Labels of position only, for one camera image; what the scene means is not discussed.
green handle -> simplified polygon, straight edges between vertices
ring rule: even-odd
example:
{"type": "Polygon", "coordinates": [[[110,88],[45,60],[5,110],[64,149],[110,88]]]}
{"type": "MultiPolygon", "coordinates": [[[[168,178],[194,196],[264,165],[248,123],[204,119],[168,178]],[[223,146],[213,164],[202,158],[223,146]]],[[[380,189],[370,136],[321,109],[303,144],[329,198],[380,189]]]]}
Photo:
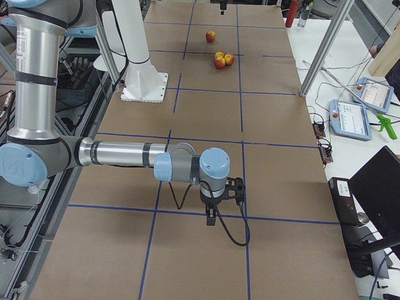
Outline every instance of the green handle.
{"type": "Polygon", "coordinates": [[[381,122],[381,128],[379,132],[382,132],[383,129],[386,129],[387,134],[391,139],[397,139],[398,136],[394,132],[394,129],[392,127],[392,124],[390,122],[390,119],[388,117],[384,117],[382,114],[377,114],[376,117],[380,120],[381,122]]]}

white table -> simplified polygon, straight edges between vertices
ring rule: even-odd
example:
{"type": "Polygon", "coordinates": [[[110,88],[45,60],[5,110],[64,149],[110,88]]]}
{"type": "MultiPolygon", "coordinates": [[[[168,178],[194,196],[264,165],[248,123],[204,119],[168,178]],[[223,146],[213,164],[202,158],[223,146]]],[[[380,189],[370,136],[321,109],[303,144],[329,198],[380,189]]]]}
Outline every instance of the white table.
{"type": "MultiPolygon", "coordinates": [[[[300,70],[306,69],[308,66],[303,63],[303,60],[311,63],[315,56],[315,53],[325,35],[326,29],[329,26],[330,21],[326,20],[308,20],[305,28],[297,26],[297,20],[294,21],[292,28],[287,29],[289,40],[291,43],[292,51],[299,73],[300,80],[303,81],[307,71],[300,70]]],[[[339,34],[337,35],[329,54],[325,59],[325,68],[338,68],[338,67],[351,67],[355,64],[359,64],[368,55],[368,49],[364,45],[362,39],[359,37],[356,29],[350,21],[345,21],[339,34]]],[[[359,76],[362,68],[365,64],[361,65],[358,69],[357,74],[352,78],[356,72],[357,67],[352,69],[332,69],[330,70],[336,77],[342,82],[348,84],[355,84],[356,79],[359,76]]],[[[372,77],[368,68],[362,72],[360,77],[369,77],[378,81],[384,80],[382,77],[372,77]]],[[[335,86],[338,84],[334,82],[327,74],[319,72],[315,82],[313,83],[307,97],[307,105],[315,108],[315,111],[320,114],[325,121],[328,120],[328,112],[323,108],[315,104],[314,100],[317,96],[317,90],[321,83],[330,83],[335,86]]],[[[329,103],[332,99],[342,99],[345,101],[351,101],[351,95],[346,91],[341,95],[343,89],[335,88],[323,84],[319,89],[319,97],[317,102],[329,109],[329,103]]],[[[393,102],[398,103],[399,101],[395,96],[392,99],[393,102]]],[[[314,109],[309,107],[309,112],[314,112],[314,109]]],[[[400,116],[400,107],[391,105],[388,114],[394,116],[400,116]]],[[[371,123],[378,123],[376,117],[368,112],[369,121],[371,123]]],[[[372,140],[358,141],[356,139],[350,139],[347,137],[335,136],[332,132],[328,132],[328,122],[326,124],[327,139],[331,140],[332,144],[332,157],[334,162],[326,166],[326,177],[329,180],[331,177],[344,177],[351,178],[355,172],[357,172],[371,157],[373,157],[383,146],[388,146],[394,153],[400,154],[400,123],[393,124],[393,128],[396,131],[399,139],[391,140],[386,132],[379,132],[379,126],[372,127],[372,140]]],[[[390,257],[394,261],[394,266],[400,268],[400,261],[395,255],[390,257]]],[[[400,272],[389,270],[390,279],[379,280],[380,285],[388,285],[387,289],[375,289],[374,297],[382,298],[383,293],[400,295],[400,272]]],[[[369,296],[371,286],[373,283],[373,277],[368,276],[362,279],[354,277],[356,280],[357,288],[361,296],[369,296]]]]}

black screen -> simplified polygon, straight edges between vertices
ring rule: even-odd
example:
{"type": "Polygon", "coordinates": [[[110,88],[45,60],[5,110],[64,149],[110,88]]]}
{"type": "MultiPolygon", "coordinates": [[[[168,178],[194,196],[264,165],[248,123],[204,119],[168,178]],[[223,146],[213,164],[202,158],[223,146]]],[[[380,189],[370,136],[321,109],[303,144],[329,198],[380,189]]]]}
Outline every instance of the black screen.
{"type": "MultiPolygon", "coordinates": [[[[349,186],[383,237],[400,233],[400,159],[388,147],[379,150],[349,186]]],[[[400,259],[400,246],[392,250],[400,259]]]]}

red apple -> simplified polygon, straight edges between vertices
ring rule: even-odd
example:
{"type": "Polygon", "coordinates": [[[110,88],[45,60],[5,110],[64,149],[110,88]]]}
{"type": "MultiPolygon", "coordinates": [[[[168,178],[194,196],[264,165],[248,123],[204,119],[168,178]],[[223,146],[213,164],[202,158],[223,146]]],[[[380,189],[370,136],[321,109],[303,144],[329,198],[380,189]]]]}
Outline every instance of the red apple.
{"type": "Polygon", "coordinates": [[[216,59],[214,59],[214,65],[216,69],[225,68],[225,59],[221,56],[218,56],[216,59]]]}
{"type": "Polygon", "coordinates": [[[217,51],[215,52],[215,58],[224,58],[225,52],[224,51],[217,51]]]}
{"type": "Polygon", "coordinates": [[[209,43],[212,43],[215,40],[215,32],[214,31],[208,31],[206,33],[206,40],[209,43]]]}
{"type": "Polygon", "coordinates": [[[232,53],[225,54],[224,59],[227,66],[231,66],[235,62],[235,56],[232,53]]]}

blue tablet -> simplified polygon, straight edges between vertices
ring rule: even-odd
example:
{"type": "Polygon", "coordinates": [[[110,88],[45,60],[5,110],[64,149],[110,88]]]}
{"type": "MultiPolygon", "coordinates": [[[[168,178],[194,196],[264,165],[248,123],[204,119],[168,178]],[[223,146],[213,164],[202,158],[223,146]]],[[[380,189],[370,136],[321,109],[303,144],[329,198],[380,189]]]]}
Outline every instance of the blue tablet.
{"type": "Polygon", "coordinates": [[[392,99],[394,88],[382,82],[369,78],[361,78],[357,82],[354,93],[357,94],[364,102],[371,105],[379,113],[387,113],[392,99]]]}
{"type": "Polygon", "coordinates": [[[330,125],[338,136],[369,141],[373,138],[367,109],[362,104],[332,100],[329,106],[330,125]]]}

